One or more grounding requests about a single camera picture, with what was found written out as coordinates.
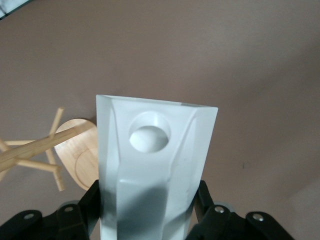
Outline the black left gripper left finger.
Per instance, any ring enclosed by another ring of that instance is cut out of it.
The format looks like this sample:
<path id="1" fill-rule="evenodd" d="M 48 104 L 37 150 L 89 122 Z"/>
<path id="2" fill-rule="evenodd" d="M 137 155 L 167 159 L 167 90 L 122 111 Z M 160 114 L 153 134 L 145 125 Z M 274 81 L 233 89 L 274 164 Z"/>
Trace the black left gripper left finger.
<path id="1" fill-rule="evenodd" d="M 52 214 L 38 210 L 17 213 L 0 226 L 2 240 L 89 240 L 101 214 L 99 181 L 80 201 L 68 203 Z"/>

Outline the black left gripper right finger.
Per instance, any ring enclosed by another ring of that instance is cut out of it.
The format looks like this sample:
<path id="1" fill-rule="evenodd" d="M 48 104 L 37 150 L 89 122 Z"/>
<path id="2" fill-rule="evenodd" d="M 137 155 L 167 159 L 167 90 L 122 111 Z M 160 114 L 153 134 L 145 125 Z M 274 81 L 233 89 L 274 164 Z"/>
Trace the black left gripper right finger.
<path id="1" fill-rule="evenodd" d="M 292 240 L 293 237 L 268 213 L 252 211 L 244 218 L 226 206 L 214 203 L 205 181 L 194 197 L 198 223 L 192 240 Z"/>

